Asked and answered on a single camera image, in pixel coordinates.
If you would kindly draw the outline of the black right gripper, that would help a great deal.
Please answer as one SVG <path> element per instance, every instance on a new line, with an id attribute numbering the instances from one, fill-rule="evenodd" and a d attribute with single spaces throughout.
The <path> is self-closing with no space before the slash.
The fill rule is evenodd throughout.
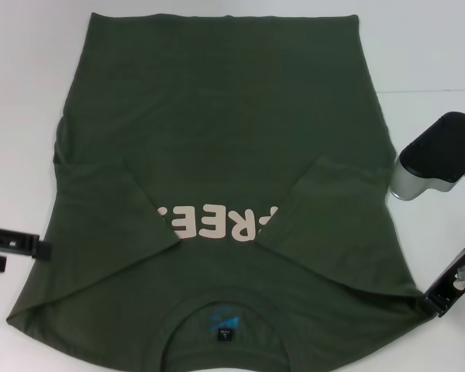
<path id="1" fill-rule="evenodd" d="M 439 318 L 465 294 L 465 248 L 442 272 L 434 285 L 433 292 L 424 296 L 424 306 Z"/>

